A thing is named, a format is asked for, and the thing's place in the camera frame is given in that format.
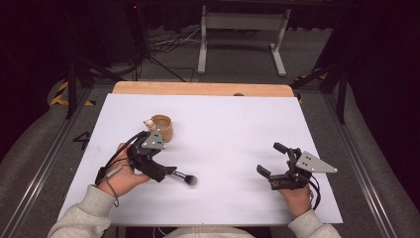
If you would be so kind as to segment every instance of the aluminum rail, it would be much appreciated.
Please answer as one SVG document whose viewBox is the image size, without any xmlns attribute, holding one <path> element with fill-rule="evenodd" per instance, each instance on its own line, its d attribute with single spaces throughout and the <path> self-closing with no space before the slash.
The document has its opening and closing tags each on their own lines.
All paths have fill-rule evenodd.
<svg viewBox="0 0 420 238">
<path fill-rule="evenodd" d="M 87 100 L 90 92 L 90 88 L 80 89 L 80 96 L 77 100 L 77 105 L 83 105 L 83 103 Z M 41 189 L 49 177 L 49 174 L 53 169 L 53 165 L 55 164 L 55 161 L 58 158 L 59 152 L 62 148 L 63 142 L 82 108 L 82 106 L 78 106 L 73 115 L 69 119 L 65 120 L 62 124 L 57 136 L 55 137 L 55 140 L 52 142 L 52 146 L 50 147 L 49 152 L 47 153 L 40 168 L 32 179 L 28 189 L 22 197 L 22 200 L 20 201 L 18 207 L 6 225 L 6 228 L 1 234 L 1 238 L 13 238 L 17 236 L 20 228 L 25 222 L 25 219 L 31 211 L 32 206 L 37 200 Z"/>
<path fill-rule="evenodd" d="M 343 138 L 344 143 L 346 144 L 347 149 L 349 150 L 351 159 L 350 163 L 353 167 L 353 171 L 356 174 L 356 177 L 361 185 L 362 191 L 367 199 L 367 204 L 370 207 L 371 213 L 376 221 L 377 227 L 382 234 L 382 237 L 397 237 L 395 231 L 390 223 L 388 216 L 380 202 L 379 197 L 377 196 L 376 190 L 373 187 L 373 184 L 368 177 L 368 173 L 365 170 L 362 159 L 359 156 L 359 153 L 350 137 L 349 131 L 347 130 L 346 125 L 341 124 L 340 119 L 336 114 L 336 104 L 334 98 L 331 94 L 323 95 L 325 103 L 327 104 L 328 111 L 331 116 L 334 118 L 334 122 L 339 130 L 340 135 Z"/>
</svg>

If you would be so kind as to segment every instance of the brush handle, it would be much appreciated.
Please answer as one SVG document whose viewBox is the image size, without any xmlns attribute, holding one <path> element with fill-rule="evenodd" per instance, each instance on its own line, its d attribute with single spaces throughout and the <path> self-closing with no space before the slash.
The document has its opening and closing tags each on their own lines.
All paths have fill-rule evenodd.
<svg viewBox="0 0 420 238">
<path fill-rule="evenodd" d="M 183 180 L 183 181 L 185 181 L 185 178 L 186 178 L 186 175 L 185 174 L 183 174 L 183 173 L 180 173 L 180 172 L 178 172 L 178 171 L 174 171 L 174 172 L 172 172 L 172 174 L 171 174 L 174 178 L 177 178 L 177 179 L 180 179 L 180 180 Z"/>
</svg>

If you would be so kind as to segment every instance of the wire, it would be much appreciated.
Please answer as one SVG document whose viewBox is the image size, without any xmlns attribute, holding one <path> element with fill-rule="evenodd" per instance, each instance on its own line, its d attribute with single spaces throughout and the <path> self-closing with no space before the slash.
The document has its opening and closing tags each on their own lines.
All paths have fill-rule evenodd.
<svg viewBox="0 0 420 238">
<path fill-rule="evenodd" d="M 112 167 L 112 165 L 114 165 L 114 164 L 115 164 L 115 163 L 117 163 L 117 162 L 124 161 L 124 160 L 129 160 L 129 159 L 131 159 L 131 158 L 132 158 L 132 157 L 127 157 L 127 158 L 124 158 L 124 159 L 117 160 L 117 161 L 115 161 L 115 162 L 111 163 L 111 164 L 109 165 L 109 167 Z"/>
<path fill-rule="evenodd" d="M 158 227 L 157 229 L 158 229 L 158 231 L 160 231 L 160 233 L 161 233 L 162 235 L 167 235 L 167 234 L 165 234 L 163 231 L 161 231 L 161 230 L 160 230 L 160 227 Z"/>
<path fill-rule="evenodd" d="M 173 37 L 173 34 L 172 34 L 168 37 L 167 40 L 159 41 L 157 43 L 151 43 L 151 44 L 149 44 L 149 46 L 150 47 L 151 46 L 154 46 L 154 47 L 159 46 L 159 48 L 157 50 L 156 49 L 151 49 L 151 51 L 155 52 L 155 54 L 158 54 L 158 53 L 167 54 L 167 53 L 172 52 L 173 50 L 175 50 L 176 48 L 178 48 L 180 46 L 185 46 L 185 45 L 189 44 L 190 42 L 200 43 L 199 41 L 195 41 L 195 40 L 191 39 L 191 38 L 196 37 L 196 33 L 200 29 L 201 28 L 198 28 L 198 29 L 194 30 L 193 32 L 189 33 L 189 35 L 187 35 L 186 37 L 182 37 L 181 35 L 179 35 L 175 39 L 172 39 L 172 37 Z M 139 74 L 137 73 L 137 68 L 141 65 L 142 65 L 142 61 L 137 59 L 135 61 L 134 65 L 129 66 L 128 68 L 120 70 L 120 71 L 112 71 L 112 73 L 114 73 L 116 75 L 125 75 L 125 74 L 128 74 L 128 73 L 132 72 L 132 71 L 135 71 L 135 74 L 136 74 L 135 81 L 137 81 L 137 79 L 139 77 Z M 97 78 L 107 78 L 106 75 L 103 75 L 102 73 L 99 73 L 99 72 L 90 71 L 90 73 L 94 77 L 97 77 Z"/>
<path fill-rule="evenodd" d="M 179 79 L 181 79 L 182 81 L 186 82 L 186 80 L 185 80 L 185 79 L 183 79 L 181 76 L 179 76 L 178 74 L 176 74 L 174 71 L 170 70 L 170 69 L 169 69 L 169 67 L 167 67 L 167 66 L 163 65 L 163 64 L 162 64 L 161 62 L 159 62 L 157 59 L 155 59 L 155 58 L 153 58 L 153 57 L 151 57 L 151 56 L 147 56 L 147 59 L 148 59 L 150 62 L 152 62 L 152 63 L 154 63 L 154 64 L 157 64 L 157 65 L 159 65 L 159 66 L 163 67 L 164 69 L 166 69 L 167 71 L 169 71 L 170 73 L 172 73 L 173 75 L 175 75 L 177 78 L 179 78 Z"/>
<path fill-rule="evenodd" d="M 119 207 L 120 206 L 120 201 L 118 200 L 118 195 L 117 192 L 115 192 L 114 187 L 112 187 L 111 183 L 109 183 L 109 179 L 105 178 L 106 183 L 109 185 L 109 187 L 111 187 L 112 192 L 114 193 L 116 203 L 114 203 L 115 207 Z"/>
<path fill-rule="evenodd" d="M 138 79 L 141 78 L 141 74 L 143 72 L 143 61 L 140 62 L 139 67 L 140 67 L 139 72 L 137 72 L 137 69 L 136 69 L 136 81 L 138 81 Z"/>
<path fill-rule="evenodd" d="M 315 183 L 313 183 L 310 179 L 305 178 L 303 176 L 299 176 L 299 178 L 308 182 L 315 189 L 317 195 L 316 195 L 315 205 L 312 208 L 313 210 L 315 210 L 318 207 L 319 203 L 321 202 L 321 192 L 320 192 L 321 187 L 319 185 L 319 182 L 318 182 L 318 180 L 315 179 L 315 177 L 313 177 L 313 178 L 315 179 L 317 185 L 315 185 Z"/>
<path fill-rule="evenodd" d="M 171 67 L 171 66 L 167 66 L 167 68 L 173 68 L 173 69 L 189 69 L 192 71 L 191 76 L 189 77 L 189 82 L 192 82 L 192 78 L 195 74 L 195 69 L 192 67 Z"/>
<path fill-rule="evenodd" d="M 114 156 L 112 156 L 111 157 L 111 159 L 108 161 L 108 163 L 106 164 L 106 166 L 105 166 L 105 171 L 107 171 L 108 169 L 109 169 L 109 167 L 110 167 L 110 165 L 112 164 L 112 161 L 114 161 L 114 159 L 115 158 L 117 158 L 117 156 L 118 155 L 120 155 L 120 153 L 122 152 L 122 151 L 124 151 L 124 149 L 126 149 L 129 145 L 130 145 L 130 143 L 132 142 L 132 141 L 134 141 L 136 138 L 138 138 L 139 136 L 140 136 L 140 134 L 141 133 L 143 133 L 143 131 L 142 132 L 139 132 L 138 134 L 136 134 L 136 136 L 134 136 L 134 137 L 132 137 L 132 138 L 130 138 L 130 140 L 128 140 L 127 142 L 126 142 L 126 144 L 124 144 L 115 154 L 114 154 Z"/>
<path fill-rule="evenodd" d="M 170 35 L 165 40 L 162 39 L 161 36 L 156 35 L 153 36 L 149 46 L 152 47 L 150 52 L 153 52 L 154 55 L 159 53 L 170 53 L 173 50 L 177 49 L 178 47 L 185 46 L 190 44 L 191 42 L 201 43 L 199 41 L 195 41 L 194 39 L 198 36 L 198 31 L 201 28 L 197 28 L 191 33 L 188 33 L 186 36 L 182 36 L 181 34 L 177 38 L 173 38 L 173 35 Z"/>
</svg>

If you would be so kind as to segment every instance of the metal bracket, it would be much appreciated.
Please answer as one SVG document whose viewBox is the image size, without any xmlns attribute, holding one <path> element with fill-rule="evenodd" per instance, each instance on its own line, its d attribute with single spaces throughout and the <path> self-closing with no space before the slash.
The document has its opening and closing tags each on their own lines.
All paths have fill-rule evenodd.
<svg viewBox="0 0 420 238">
<path fill-rule="evenodd" d="M 166 146 L 164 145 L 163 137 L 159 130 L 151 132 L 151 135 L 148 136 L 146 141 L 142 143 L 142 147 L 146 149 L 153 150 L 164 150 Z"/>
<path fill-rule="evenodd" d="M 328 165 L 306 151 L 303 152 L 302 156 L 300 156 L 296 166 L 311 173 L 336 173 L 338 171 L 336 168 Z"/>
</svg>

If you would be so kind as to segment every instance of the metal frame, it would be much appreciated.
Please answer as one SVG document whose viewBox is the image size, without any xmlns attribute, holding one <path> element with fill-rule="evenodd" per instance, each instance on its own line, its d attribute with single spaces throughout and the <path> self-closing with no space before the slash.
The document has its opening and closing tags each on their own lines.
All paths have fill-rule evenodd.
<svg viewBox="0 0 420 238">
<path fill-rule="evenodd" d="M 207 60 L 207 29 L 243 29 L 278 31 L 275 44 L 270 44 L 270 50 L 279 76 L 286 76 L 279 49 L 290 16 L 290 9 L 283 14 L 240 14 L 240 13 L 210 13 L 203 6 L 201 14 L 201 45 L 198 57 L 198 74 L 206 71 Z"/>
<path fill-rule="evenodd" d="M 336 103 L 334 102 L 333 96 L 331 94 L 324 94 L 323 96 L 328 111 L 333 117 L 337 129 L 339 130 L 339 133 L 342 136 L 347 149 L 349 150 L 351 156 L 350 163 L 353 167 L 353 171 L 355 172 L 356 178 L 361 185 L 362 191 L 367 200 L 367 204 L 370 207 L 371 213 L 373 214 L 382 237 L 397 237 L 392 224 L 386 215 L 385 209 L 383 208 L 383 205 L 377 195 L 376 189 L 368 177 L 368 172 L 365 170 L 362 159 L 359 156 L 352 138 L 349 135 L 349 131 L 347 130 L 346 125 L 341 123 L 340 118 L 335 112 Z"/>
<path fill-rule="evenodd" d="M 90 88 L 83 88 L 80 92 L 77 104 L 82 105 L 88 99 L 90 92 Z M 16 208 L 15 212 L 13 213 L 9 222 L 7 223 L 6 228 L 3 230 L 3 233 L 0 236 L 1 238 L 17 236 L 32 206 L 37 200 L 41 189 L 43 188 L 47 178 L 49 177 L 49 174 L 53 169 L 53 165 L 55 164 L 55 161 L 58 158 L 64 140 L 67 137 L 72 125 L 74 124 L 75 119 L 77 118 L 82 108 L 83 107 L 81 106 L 77 107 L 72 116 L 69 119 L 65 120 L 62 124 L 55 140 L 52 143 L 52 146 L 50 147 L 49 152 L 43 160 L 43 163 L 41 164 L 31 183 L 29 184 L 28 189 L 26 190 L 24 196 L 19 202 L 18 207 Z"/>
</svg>

